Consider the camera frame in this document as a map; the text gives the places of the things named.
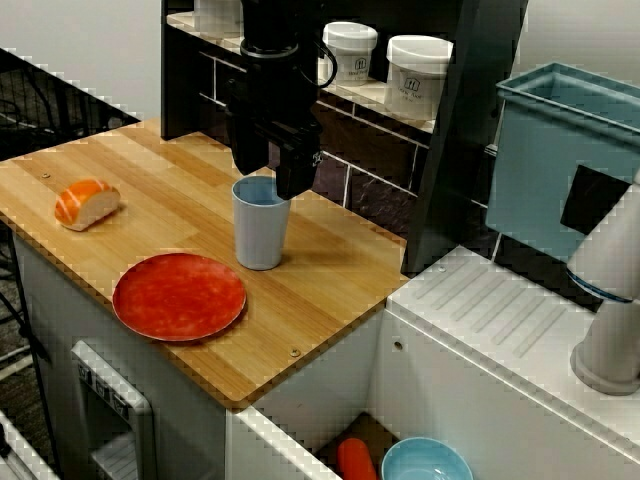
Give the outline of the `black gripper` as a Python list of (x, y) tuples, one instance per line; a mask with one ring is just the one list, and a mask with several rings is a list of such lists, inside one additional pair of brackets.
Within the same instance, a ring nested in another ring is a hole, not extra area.
[(322, 161), (322, 127), (312, 113), (321, 85), (314, 52), (243, 52), (244, 72), (226, 83), (227, 135), (236, 167), (249, 175), (279, 146), (277, 195), (290, 200), (312, 188)]

